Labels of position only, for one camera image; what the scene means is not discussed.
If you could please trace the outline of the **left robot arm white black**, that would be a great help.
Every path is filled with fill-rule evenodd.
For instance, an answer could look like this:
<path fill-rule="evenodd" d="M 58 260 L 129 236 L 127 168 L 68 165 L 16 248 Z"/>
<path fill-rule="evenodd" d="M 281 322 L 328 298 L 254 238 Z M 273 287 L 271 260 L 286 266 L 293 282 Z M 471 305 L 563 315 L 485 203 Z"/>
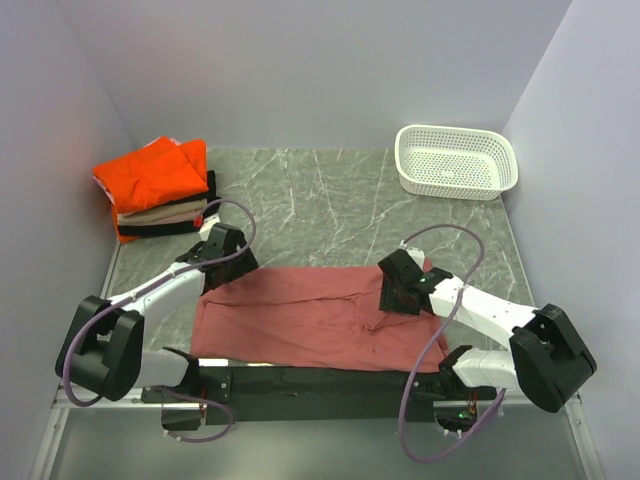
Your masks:
<path fill-rule="evenodd" d="M 77 385 L 116 401 L 135 388 L 164 386 L 176 401 L 193 399 L 196 360 L 168 347 L 144 347 L 149 328 L 181 305 L 258 268 L 244 233 L 216 223 L 156 277 L 128 292 L 78 305 L 55 363 L 66 392 Z"/>

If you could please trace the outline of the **pink red t shirt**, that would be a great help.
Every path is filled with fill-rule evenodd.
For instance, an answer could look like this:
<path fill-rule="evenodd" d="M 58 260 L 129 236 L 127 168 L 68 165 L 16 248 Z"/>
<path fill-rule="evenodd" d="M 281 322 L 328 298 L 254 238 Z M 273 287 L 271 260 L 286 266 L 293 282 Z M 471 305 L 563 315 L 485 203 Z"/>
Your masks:
<path fill-rule="evenodd" d="M 379 309 L 377 267 L 259 268 L 198 301 L 190 354 L 250 363 L 435 372 L 449 352 L 422 313 Z"/>

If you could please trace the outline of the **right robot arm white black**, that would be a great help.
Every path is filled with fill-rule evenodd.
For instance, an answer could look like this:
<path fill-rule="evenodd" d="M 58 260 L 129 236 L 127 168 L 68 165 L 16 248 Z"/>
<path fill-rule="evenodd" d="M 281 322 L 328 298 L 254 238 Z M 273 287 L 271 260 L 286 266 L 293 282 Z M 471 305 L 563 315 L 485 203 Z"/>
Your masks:
<path fill-rule="evenodd" d="M 556 413 L 597 371 L 597 363 L 560 307 L 520 305 L 467 286 L 452 273 L 423 271 L 398 249 L 378 264 L 383 311 L 451 317 L 498 344 L 456 348 L 439 364 L 439 387 L 460 399 L 472 389 L 515 390 Z"/>

